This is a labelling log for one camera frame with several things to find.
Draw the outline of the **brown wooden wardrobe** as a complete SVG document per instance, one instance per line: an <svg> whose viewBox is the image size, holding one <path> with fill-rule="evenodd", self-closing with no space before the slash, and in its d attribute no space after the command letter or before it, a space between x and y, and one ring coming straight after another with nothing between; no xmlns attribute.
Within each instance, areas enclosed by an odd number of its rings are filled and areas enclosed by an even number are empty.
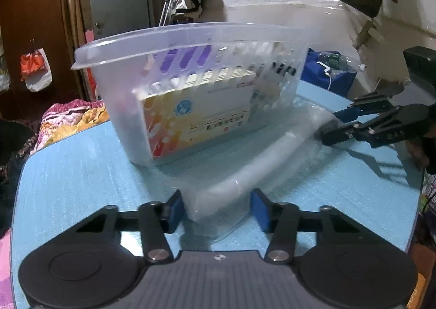
<svg viewBox="0 0 436 309"><path fill-rule="evenodd" d="M24 99L68 102L80 96L64 34L60 0L1 0L1 34L11 77L11 90ZM33 49L43 49L53 81L32 93L22 80L20 58Z"/></svg>

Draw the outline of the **black clothing pile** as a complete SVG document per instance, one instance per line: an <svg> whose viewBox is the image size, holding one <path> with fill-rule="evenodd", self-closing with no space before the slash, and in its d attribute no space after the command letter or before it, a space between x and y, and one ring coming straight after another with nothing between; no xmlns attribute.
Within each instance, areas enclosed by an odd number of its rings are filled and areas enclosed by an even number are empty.
<svg viewBox="0 0 436 309"><path fill-rule="evenodd" d="M20 174L36 140L26 125L1 119L1 237L11 227Z"/></svg>

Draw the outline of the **colourful cardboard box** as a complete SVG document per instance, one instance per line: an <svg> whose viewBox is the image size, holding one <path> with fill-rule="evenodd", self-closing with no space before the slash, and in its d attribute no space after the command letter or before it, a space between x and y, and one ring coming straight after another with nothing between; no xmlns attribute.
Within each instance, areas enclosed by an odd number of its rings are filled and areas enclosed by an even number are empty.
<svg viewBox="0 0 436 309"><path fill-rule="evenodd" d="M168 158L247 124L257 76L252 71L205 71L141 87L151 157Z"/></svg>

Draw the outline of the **dark blue bag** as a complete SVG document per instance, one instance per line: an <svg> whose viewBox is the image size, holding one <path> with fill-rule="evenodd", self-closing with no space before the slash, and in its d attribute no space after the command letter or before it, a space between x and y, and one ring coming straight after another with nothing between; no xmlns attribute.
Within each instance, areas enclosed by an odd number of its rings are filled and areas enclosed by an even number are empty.
<svg viewBox="0 0 436 309"><path fill-rule="evenodd" d="M339 70L327 63L320 64L319 54L319 51L308 49L301 80L347 98L358 72L352 68Z"/></svg>

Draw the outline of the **clear plastic bag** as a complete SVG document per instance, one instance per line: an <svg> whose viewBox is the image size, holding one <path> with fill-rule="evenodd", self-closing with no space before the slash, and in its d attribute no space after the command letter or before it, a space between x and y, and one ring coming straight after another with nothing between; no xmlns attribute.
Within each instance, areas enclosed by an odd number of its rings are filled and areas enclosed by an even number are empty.
<svg viewBox="0 0 436 309"><path fill-rule="evenodd" d="M206 247L243 225L251 191L269 193L315 166L322 132L338 124L333 113L299 97L272 124L167 164L168 185L181 191L186 210L182 246Z"/></svg>

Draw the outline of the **clear plastic basket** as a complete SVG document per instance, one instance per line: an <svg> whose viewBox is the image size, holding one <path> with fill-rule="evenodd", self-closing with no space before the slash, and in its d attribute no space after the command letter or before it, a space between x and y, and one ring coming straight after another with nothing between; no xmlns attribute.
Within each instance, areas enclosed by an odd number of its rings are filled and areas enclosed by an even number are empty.
<svg viewBox="0 0 436 309"><path fill-rule="evenodd" d="M87 43L91 70L128 157L167 163L288 115L307 56L304 32L252 23L190 23Z"/></svg>

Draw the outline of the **pink floral bedding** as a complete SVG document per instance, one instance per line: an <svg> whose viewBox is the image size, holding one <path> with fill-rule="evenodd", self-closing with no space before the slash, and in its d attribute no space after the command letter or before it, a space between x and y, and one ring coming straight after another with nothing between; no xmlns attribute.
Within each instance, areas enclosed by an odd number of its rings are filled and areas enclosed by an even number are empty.
<svg viewBox="0 0 436 309"><path fill-rule="evenodd" d="M107 121L109 113L103 101L86 102L75 99L66 104L56 103L41 118L38 138L31 155Z"/></svg>

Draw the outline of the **purple box in basket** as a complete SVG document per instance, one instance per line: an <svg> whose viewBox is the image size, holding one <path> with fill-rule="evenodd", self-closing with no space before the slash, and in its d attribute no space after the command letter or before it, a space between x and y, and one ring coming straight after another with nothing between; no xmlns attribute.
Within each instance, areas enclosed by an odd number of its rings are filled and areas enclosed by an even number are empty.
<svg viewBox="0 0 436 309"><path fill-rule="evenodd" d="M165 53L160 65L160 72L167 74L169 71L184 71L189 66L195 68L205 65L212 52L212 46L192 46L182 49L172 49Z"/></svg>

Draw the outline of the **plastic water bottle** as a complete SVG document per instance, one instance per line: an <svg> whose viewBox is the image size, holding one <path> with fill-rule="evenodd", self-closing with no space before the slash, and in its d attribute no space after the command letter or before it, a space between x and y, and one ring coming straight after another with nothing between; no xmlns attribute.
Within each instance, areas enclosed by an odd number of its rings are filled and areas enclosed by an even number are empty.
<svg viewBox="0 0 436 309"><path fill-rule="evenodd" d="M367 66L347 55L333 52L319 52L317 59L332 69L348 72L365 72Z"/></svg>

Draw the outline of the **orange white hanging bag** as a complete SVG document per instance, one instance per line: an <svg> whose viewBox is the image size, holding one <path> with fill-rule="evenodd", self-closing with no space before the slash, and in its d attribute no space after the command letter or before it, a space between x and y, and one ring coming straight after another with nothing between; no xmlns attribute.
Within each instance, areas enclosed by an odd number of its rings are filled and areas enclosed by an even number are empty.
<svg viewBox="0 0 436 309"><path fill-rule="evenodd" d="M44 90L53 82L50 64L43 49L21 55L20 69L21 79L32 93Z"/></svg>

